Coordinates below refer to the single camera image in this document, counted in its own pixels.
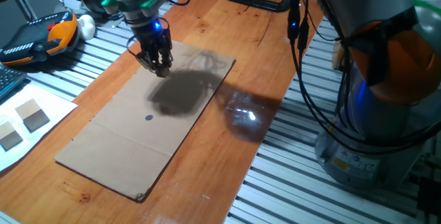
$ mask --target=keyboard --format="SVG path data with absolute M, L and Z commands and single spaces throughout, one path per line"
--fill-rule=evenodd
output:
M 19 72 L 0 66 L 0 99 L 19 86 L 25 78 L 25 72 Z

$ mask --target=wooden tabletop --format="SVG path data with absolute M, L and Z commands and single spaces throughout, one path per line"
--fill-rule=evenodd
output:
M 314 0 L 309 11 L 319 24 Z M 295 72 L 287 12 L 192 0 L 164 17 L 173 40 L 235 57 L 236 64 L 146 199 L 137 203 L 54 161 L 138 70 L 125 52 L 74 100 L 77 109 L 0 173 L 1 211 L 20 223 L 223 222 Z M 313 34 L 311 28 L 309 40 Z M 257 121 L 236 120 L 236 108 L 252 110 Z

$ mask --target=white paper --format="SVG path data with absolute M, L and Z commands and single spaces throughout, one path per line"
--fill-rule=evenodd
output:
M 34 99 L 48 116 L 50 122 L 33 133 L 29 133 L 15 108 Z M 76 108 L 71 103 L 58 96 L 50 94 L 34 85 L 26 85 L 20 92 L 0 106 L 0 125 L 9 121 L 23 139 L 18 145 L 7 152 L 0 146 L 0 172 L 25 156 L 37 144 L 44 134 L 49 132 L 59 121 Z

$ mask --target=cardboard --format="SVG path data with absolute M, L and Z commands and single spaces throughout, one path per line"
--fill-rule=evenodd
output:
M 55 160 L 141 201 L 234 63 L 178 42 L 172 54 L 166 79 L 141 68 Z

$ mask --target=small wooden cube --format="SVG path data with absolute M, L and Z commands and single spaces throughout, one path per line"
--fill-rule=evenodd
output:
M 30 99 L 15 110 L 19 113 L 29 132 L 39 129 L 50 121 L 34 99 Z
M 10 122 L 0 125 L 0 145 L 6 152 L 22 140 L 20 134 L 15 131 Z

